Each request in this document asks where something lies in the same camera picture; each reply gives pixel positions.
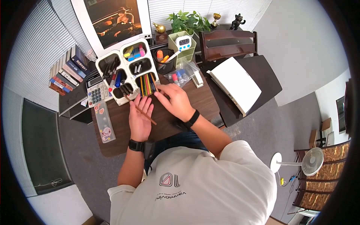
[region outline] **white desk organizer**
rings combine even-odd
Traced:
[[[134,59],[131,62],[127,61],[127,59],[124,58],[124,53],[126,49],[130,46],[134,46],[134,48],[137,48],[139,46],[139,43],[142,43],[143,49],[145,51],[145,55],[143,57]],[[115,57],[118,57],[120,61],[120,64],[116,67],[116,72],[118,73],[122,69],[123,72],[126,74],[125,84],[121,84],[121,85],[130,85],[132,87],[133,94],[128,96],[130,100],[134,100],[138,95],[138,93],[140,92],[140,88],[136,84],[136,80],[138,77],[148,73],[152,73],[155,79],[155,83],[157,84],[160,83],[159,76],[156,72],[154,61],[151,56],[148,42],[144,38],[140,38],[137,39],[136,41],[123,45],[120,48],[120,51],[112,50],[106,55],[99,57],[95,62],[95,66],[98,69],[101,77],[103,77],[104,74],[101,68],[106,67],[106,64],[112,62],[115,59]],[[135,64],[140,63],[140,61],[142,62],[141,72],[137,75],[134,75]],[[107,87],[109,87],[109,84],[107,83],[106,80],[104,80],[104,83],[106,84]],[[118,105],[124,105],[125,103],[128,102],[128,100],[126,100],[126,98],[123,97],[123,94],[119,90],[119,88],[114,88],[111,94],[113,95]]]

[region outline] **white laptop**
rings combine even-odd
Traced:
[[[207,73],[245,117],[259,98],[261,90],[244,68],[231,57]]]

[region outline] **black mesh pen holder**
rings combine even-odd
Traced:
[[[174,54],[174,51],[171,49],[167,49],[167,48],[163,48],[163,49],[158,49],[161,50],[163,53],[163,56],[172,56]],[[153,58],[154,58],[154,62],[155,62],[155,67],[156,67],[156,71],[160,74],[168,74],[172,71],[174,71],[176,69],[176,57],[174,57],[171,61],[167,61],[165,63],[159,62],[156,58],[156,52],[154,52],[153,54]]]

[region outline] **potted plant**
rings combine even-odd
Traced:
[[[204,30],[210,31],[209,21],[205,17],[202,17],[196,13],[196,11],[193,11],[192,14],[189,14],[189,12],[182,12],[180,10],[177,14],[169,14],[169,18],[166,20],[168,19],[172,21],[171,33],[186,31],[190,36],[193,36],[194,32]]]

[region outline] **gray carpet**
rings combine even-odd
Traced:
[[[220,117],[213,119],[212,123],[220,124]],[[224,131],[233,140],[247,141],[256,155],[269,165],[275,152],[282,154],[283,161],[293,162],[296,157],[293,150],[308,148],[310,132],[312,129],[319,129],[320,123],[319,105],[315,93],[311,93],[281,107],[272,99]],[[60,117],[59,129],[65,160],[73,181],[94,216],[109,222],[110,200],[107,189],[116,185],[125,154],[112,158],[103,157],[92,124],[86,125]],[[279,173],[288,181],[298,170],[299,167],[296,166],[283,166]],[[290,184],[286,187],[278,184],[278,196],[271,214],[284,223],[288,223],[293,217],[293,214],[287,213],[296,211],[292,206],[296,191],[289,195],[290,188]]]

